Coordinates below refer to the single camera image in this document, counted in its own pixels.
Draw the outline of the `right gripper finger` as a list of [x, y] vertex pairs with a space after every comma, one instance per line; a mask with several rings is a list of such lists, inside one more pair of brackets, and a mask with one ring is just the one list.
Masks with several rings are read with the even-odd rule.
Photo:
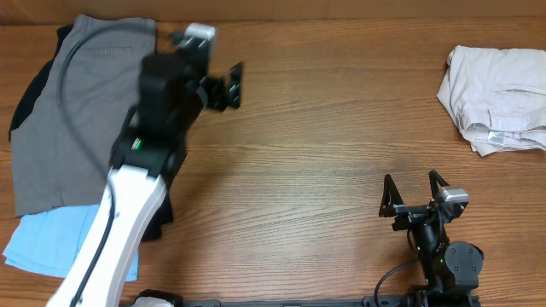
[[435, 170], [429, 171], [428, 175], [431, 186], [432, 198], [436, 199], [439, 189], [442, 187], [446, 187], [449, 184]]
[[404, 201], [398, 192], [392, 176], [384, 177], [383, 195], [380, 203], [380, 217], [395, 217], [404, 210]]

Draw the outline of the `beige khaki shorts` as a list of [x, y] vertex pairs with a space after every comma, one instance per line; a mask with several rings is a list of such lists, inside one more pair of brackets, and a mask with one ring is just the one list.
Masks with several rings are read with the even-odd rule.
[[482, 156], [545, 149], [545, 52], [455, 47], [437, 94]]

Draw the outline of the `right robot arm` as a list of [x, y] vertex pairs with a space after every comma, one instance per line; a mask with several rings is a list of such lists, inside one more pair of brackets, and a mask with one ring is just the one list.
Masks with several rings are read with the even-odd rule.
[[[479, 287], [484, 253], [466, 241], [450, 241], [445, 225], [459, 218], [469, 202], [463, 188], [449, 185], [435, 170], [428, 174], [432, 198], [421, 206], [406, 206], [392, 176], [384, 177], [379, 216], [392, 217], [392, 229], [405, 231], [416, 258], [385, 273], [374, 289], [375, 306], [479, 306], [472, 291]], [[423, 286], [404, 296], [381, 296], [380, 287], [393, 274], [419, 263]]]

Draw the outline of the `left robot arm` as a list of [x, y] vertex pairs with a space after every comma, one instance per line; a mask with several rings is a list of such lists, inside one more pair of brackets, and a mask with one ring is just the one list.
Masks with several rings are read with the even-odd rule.
[[241, 105], [243, 63], [229, 78], [208, 76], [205, 55], [148, 55], [140, 100], [111, 150], [111, 169], [96, 218], [50, 306], [116, 306], [153, 215], [186, 156], [186, 135], [201, 111]]

